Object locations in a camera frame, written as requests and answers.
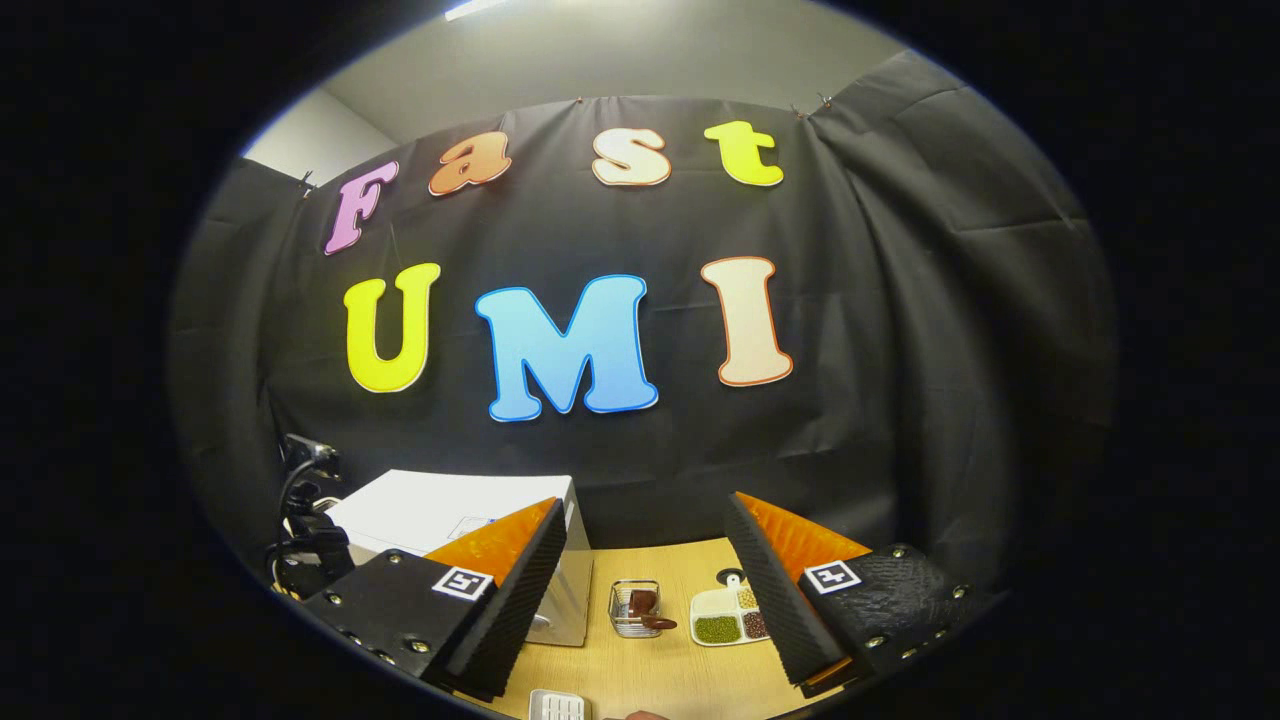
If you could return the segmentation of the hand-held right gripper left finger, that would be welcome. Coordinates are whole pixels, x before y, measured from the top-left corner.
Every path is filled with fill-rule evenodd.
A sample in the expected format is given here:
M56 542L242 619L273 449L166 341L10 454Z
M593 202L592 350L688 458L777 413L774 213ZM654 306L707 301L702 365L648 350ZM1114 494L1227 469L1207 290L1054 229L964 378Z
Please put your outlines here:
M383 551L302 607L408 676L490 701L506 692L566 538L564 502L548 497L426 555Z

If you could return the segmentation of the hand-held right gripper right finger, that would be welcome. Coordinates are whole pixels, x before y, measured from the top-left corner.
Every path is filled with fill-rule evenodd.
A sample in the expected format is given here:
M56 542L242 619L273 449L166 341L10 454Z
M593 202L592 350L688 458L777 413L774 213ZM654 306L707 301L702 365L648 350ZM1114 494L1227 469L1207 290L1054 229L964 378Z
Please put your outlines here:
M808 697L900 673L998 602L910 544L870 548L742 492L724 533L788 683Z

